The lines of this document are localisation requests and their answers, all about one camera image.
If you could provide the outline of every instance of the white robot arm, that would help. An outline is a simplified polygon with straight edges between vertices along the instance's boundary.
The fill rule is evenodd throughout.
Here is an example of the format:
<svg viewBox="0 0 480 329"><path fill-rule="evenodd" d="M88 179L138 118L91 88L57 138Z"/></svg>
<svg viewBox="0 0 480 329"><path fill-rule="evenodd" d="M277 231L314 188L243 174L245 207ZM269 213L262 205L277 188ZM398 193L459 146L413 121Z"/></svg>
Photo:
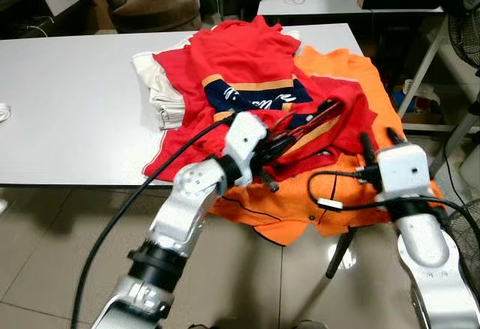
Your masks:
<svg viewBox="0 0 480 329"><path fill-rule="evenodd" d="M265 159L280 155L294 139L286 136L273 145L262 146L267 134L257 117L239 113L226 135L222 158L210 157L178 172L145 242L129 254L133 265L128 275L119 279L92 329L160 327L173 304L173 290L200 235L205 215L215 200L228 187L248 185L252 168L272 191L278 188L261 172L261 165ZM364 144L369 147L368 138ZM365 172L370 173L373 180L369 182L380 192L377 201L429 194L427 158L420 147L398 142L381 151L376 161L372 152L365 151ZM461 277L457 246L440 228L428 204L402 202L387 205L386 209L400 233L400 258L412 279L413 300L422 326L479 329L478 304Z"/></svg>
<svg viewBox="0 0 480 329"><path fill-rule="evenodd" d="M252 181L254 149L266 126L249 112L237 114L222 158L182 168L154 218L143 245L130 252L133 265L121 277L93 329L153 329L168 316L173 289L202 230L207 211L228 187Z"/></svg>

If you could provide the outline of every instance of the floor tile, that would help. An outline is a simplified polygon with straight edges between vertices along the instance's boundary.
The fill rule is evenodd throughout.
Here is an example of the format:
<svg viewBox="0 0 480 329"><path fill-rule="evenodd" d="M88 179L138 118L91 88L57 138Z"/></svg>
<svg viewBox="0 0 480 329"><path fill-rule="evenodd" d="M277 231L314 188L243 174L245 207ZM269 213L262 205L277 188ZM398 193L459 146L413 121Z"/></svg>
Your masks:
<svg viewBox="0 0 480 329"><path fill-rule="evenodd" d="M126 198L124 193L74 190L4 301L69 318L81 265ZM92 267L80 320L96 319L119 275L130 267L128 251L142 243L163 200L143 196L118 222ZM261 326L255 328L272 328L270 324L278 320L280 263L281 248L250 227L209 217L175 291L177 299L165 328L187 328L194 322L212 325L218 320L226 323L226 329L240 328L239 322L256 314Z"/></svg>
<svg viewBox="0 0 480 329"><path fill-rule="evenodd" d="M43 313L32 312L8 304L0 303L1 327L3 329L68 329L70 321ZM87 324L79 323L79 329L87 329Z"/></svg>
<svg viewBox="0 0 480 329"><path fill-rule="evenodd" d="M124 193L73 190L4 301L70 318L83 262L108 220L127 197ZM80 320L95 320L119 275L129 268L128 251L142 243L163 200L151 196L139 198L113 229L92 266Z"/></svg>
<svg viewBox="0 0 480 329"><path fill-rule="evenodd" d="M66 189L0 188L0 298L60 212Z"/></svg>
<svg viewBox="0 0 480 329"><path fill-rule="evenodd" d="M91 190L98 190L101 192L111 192L111 193L125 193L125 194L133 194L137 189L127 189L127 188L94 188ZM172 192L172 189L160 189L160 188L151 188L151 189L146 189L143 191L143 196L159 196L162 198L168 198L170 195L170 192Z"/></svg>
<svg viewBox="0 0 480 329"><path fill-rule="evenodd" d="M250 226L209 217L188 262L165 329L278 325L281 247Z"/></svg>
<svg viewBox="0 0 480 329"><path fill-rule="evenodd" d="M393 228L359 229L347 260L328 282L322 278L337 240L322 238L310 226L284 249L280 327L312 319L331 329L419 328Z"/></svg>

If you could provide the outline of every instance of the orange shirt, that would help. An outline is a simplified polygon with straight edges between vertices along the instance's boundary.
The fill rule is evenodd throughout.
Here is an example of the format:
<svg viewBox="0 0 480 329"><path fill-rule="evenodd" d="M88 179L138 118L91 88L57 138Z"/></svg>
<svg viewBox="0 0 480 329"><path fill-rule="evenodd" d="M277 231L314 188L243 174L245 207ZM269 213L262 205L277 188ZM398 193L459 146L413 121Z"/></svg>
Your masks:
<svg viewBox="0 0 480 329"><path fill-rule="evenodd" d="M306 46L295 57L295 65L308 76L357 80L367 97L368 106L378 114L372 130L379 148L392 145L386 134L387 127L403 133L401 120L369 58L351 54L348 49L338 49L324 55ZM304 172L280 182L280 189L276 193L270 192L263 184L252 184L247 188L234 187L225 194L224 199L217 200L211 211L228 220L252 225L260 234L283 245L298 238L308 223L316 226L322 235L336 235L346 232L348 226L388 222L388 214L380 209L335 213L318 208L308 197L307 179L312 173L319 170L353 172L361 165L361 156L340 154L334 165ZM334 180L333 175L315 177L310 187L313 195L329 199ZM360 184L354 178L337 177L334 200L345 205L359 205L372 202L375 195L374 188L369 184Z"/></svg>

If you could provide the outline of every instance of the desk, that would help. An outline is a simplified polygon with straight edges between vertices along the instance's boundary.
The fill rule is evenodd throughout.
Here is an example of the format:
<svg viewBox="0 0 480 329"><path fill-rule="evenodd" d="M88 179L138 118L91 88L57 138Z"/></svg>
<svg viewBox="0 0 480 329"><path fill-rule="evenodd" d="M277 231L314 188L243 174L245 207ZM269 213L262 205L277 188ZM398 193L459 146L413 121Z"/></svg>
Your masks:
<svg viewBox="0 0 480 329"><path fill-rule="evenodd" d="M298 30L303 43L321 52L362 53L347 24L285 30ZM12 107L0 124L0 186L141 184L161 134L131 58L190 34L0 41L0 102Z"/></svg>
<svg viewBox="0 0 480 329"><path fill-rule="evenodd" d="M270 19L270 22L285 22L285 19L293 17L296 19L313 17L321 22L347 21L351 23L354 20L361 20L362 28L372 28L372 36L377 31L375 25L381 22L387 22L398 28L406 28L405 43L399 46L398 54L393 59L394 63L388 67L393 69L379 67L384 82L388 83L389 93L393 92L400 77L410 45L418 33L423 18L426 14L441 15L442 12L440 7L437 9L361 9L357 0L262 0L257 11L266 19ZM386 50L385 54L391 55L389 50Z"/></svg>
<svg viewBox="0 0 480 329"><path fill-rule="evenodd" d="M442 13L437 9L361 9L357 0L262 0L258 14L263 16L301 16L359 13Z"/></svg>

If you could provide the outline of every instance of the pile of clothes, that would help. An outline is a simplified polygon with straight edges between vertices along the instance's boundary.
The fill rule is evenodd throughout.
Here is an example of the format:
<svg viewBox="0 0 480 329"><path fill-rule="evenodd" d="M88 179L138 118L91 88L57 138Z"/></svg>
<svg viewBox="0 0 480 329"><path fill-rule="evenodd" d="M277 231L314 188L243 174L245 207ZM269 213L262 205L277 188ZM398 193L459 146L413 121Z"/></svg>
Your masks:
<svg viewBox="0 0 480 329"><path fill-rule="evenodd" d="M251 111L267 126L282 130L303 125L328 103L340 102L339 115L303 136L268 167L280 182L279 191L272 193L260 182L235 187L211 211L252 225L285 245L309 223L324 235L334 235L349 226L388 221L386 212L377 209L326 212L309 200L307 192L307 179L319 167L351 172L362 165L361 132L369 134L375 149L391 145L387 126L402 133L377 70L370 59L347 49L324 55L306 46L297 54L298 33L281 30L280 25L267 26L261 16L253 22L226 21L163 52L133 57L137 73L150 88L160 128L177 128L166 132L144 174L151 175L189 138L232 112ZM227 126L220 126L204 136L159 179L172 181L181 167L210 154L220 156L227 131ZM311 189L316 197L346 205L375 197L370 185L345 177L316 177Z"/></svg>

